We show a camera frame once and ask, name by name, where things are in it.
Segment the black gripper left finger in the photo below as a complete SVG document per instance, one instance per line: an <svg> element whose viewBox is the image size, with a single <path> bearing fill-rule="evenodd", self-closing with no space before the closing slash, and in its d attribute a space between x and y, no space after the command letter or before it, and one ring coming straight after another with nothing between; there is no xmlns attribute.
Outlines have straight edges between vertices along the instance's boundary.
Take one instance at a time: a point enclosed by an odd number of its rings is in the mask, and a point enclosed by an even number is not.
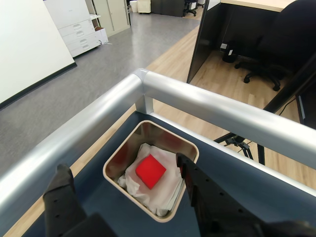
<svg viewBox="0 0 316 237"><path fill-rule="evenodd" d="M43 194L47 237L115 237L98 214L88 216L77 199L70 168L59 164Z"/></svg>

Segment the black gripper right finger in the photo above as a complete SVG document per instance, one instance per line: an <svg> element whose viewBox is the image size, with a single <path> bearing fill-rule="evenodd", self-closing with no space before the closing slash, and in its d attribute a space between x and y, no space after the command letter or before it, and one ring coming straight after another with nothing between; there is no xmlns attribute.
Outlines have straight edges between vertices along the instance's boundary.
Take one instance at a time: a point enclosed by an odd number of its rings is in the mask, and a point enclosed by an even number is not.
<svg viewBox="0 0 316 237"><path fill-rule="evenodd" d="M182 153L177 167L195 209L202 237L314 237L308 222L267 223L251 213Z"/></svg>

